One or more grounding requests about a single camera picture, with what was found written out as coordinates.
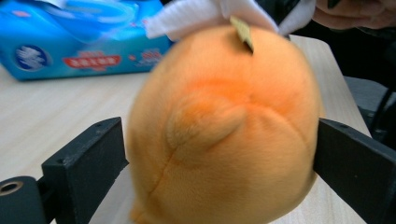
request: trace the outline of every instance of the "tissue box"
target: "tissue box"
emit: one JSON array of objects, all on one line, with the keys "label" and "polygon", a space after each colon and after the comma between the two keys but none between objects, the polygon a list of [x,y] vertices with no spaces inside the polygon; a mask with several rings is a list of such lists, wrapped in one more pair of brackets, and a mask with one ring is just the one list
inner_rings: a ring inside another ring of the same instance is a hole
[{"label": "tissue box", "polygon": [[171,46],[146,38],[160,1],[53,2],[0,3],[0,62],[18,80],[147,72]]}]

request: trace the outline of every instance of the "table surface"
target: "table surface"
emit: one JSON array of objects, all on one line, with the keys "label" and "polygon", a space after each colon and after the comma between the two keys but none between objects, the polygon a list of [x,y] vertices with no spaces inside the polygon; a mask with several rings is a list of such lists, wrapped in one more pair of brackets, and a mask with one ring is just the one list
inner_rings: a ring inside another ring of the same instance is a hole
[{"label": "table surface", "polygon": [[[292,36],[318,77],[327,119],[370,135],[329,46]],[[79,77],[19,82],[0,66],[0,181],[42,176],[41,163],[97,121],[121,117],[123,123],[148,74]],[[128,167],[92,218],[93,224],[123,224],[134,194]],[[359,224],[362,219],[321,179],[277,224]]]}]

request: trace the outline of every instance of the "stuffed toy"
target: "stuffed toy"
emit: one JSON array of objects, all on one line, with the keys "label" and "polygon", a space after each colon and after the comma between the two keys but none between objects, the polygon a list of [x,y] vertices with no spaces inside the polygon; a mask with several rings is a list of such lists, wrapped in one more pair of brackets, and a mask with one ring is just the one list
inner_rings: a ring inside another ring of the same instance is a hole
[{"label": "stuffed toy", "polygon": [[128,118],[138,224],[262,224],[311,189],[316,78],[278,33],[230,24],[183,37],[149,75]]}]

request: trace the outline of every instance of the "black holder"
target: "black holder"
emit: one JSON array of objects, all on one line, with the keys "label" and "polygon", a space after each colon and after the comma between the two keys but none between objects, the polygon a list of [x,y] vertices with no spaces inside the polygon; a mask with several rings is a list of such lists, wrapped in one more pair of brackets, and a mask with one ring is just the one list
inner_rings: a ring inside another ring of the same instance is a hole
[{"label": "black holder", "polygon": [[321,119],[314,170],[368,224],[396,223],[396,151]]},{"label": "black holder", "polygon": [[41,165],[38,181],[0,183],[0,223],[87,224],[127,164],[121,119],[93,124]]}]

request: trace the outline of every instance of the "white paper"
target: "white paper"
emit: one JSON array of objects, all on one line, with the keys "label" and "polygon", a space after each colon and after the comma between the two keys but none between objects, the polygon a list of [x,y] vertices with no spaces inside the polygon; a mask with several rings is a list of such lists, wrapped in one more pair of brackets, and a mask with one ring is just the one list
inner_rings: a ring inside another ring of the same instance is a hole
[{"label": "white paper", "polygon": [[168,35],[170,39],[177,40],[205,27],[229,23],[231,16],[250,25],[288,35],[309,23],[315,3],[316,0],[301,0],[277,26],[254,0],[174,0],[148,19],[147,36],[154,38]]}]

